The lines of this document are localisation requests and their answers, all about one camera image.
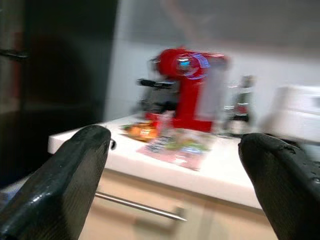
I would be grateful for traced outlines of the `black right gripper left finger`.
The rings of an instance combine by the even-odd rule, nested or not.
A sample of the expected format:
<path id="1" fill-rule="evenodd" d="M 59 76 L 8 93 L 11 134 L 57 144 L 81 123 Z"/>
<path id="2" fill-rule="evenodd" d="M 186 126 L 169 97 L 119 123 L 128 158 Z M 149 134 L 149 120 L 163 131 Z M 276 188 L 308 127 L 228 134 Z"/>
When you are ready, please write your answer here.
<path id="1" fill-rule="evenodd" d="M 0 212 L 3 240 L 76 240 L 98 188 L 111 132 L 90 125 L 34 172 Z"/>

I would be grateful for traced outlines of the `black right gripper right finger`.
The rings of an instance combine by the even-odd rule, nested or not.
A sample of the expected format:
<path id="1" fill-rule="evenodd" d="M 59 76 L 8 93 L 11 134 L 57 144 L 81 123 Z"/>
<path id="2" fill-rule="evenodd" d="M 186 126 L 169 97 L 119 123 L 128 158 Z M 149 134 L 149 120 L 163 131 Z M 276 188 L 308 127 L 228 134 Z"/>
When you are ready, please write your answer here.
<path id="1" fill-rule="evenodd" d="M 279 240 L 320 238 L 320 167 L 298 147 L 263 133 L 245 134 L 238 154 Z"/>

